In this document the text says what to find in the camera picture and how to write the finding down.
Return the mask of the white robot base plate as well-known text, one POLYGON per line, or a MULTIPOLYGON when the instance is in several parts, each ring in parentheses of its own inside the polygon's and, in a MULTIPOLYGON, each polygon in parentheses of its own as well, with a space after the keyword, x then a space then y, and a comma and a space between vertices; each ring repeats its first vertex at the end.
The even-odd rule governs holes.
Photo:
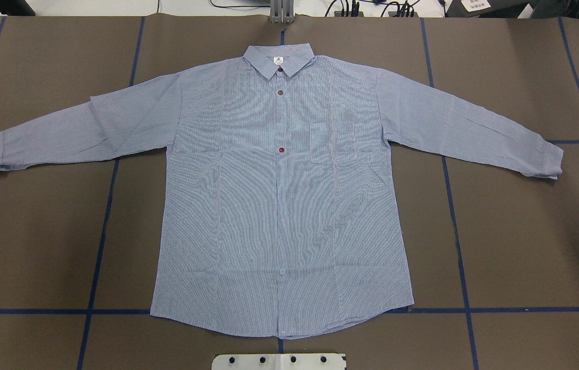
POLYGON ((224 354, 212 369, 348 369, 345 354, 224 354))

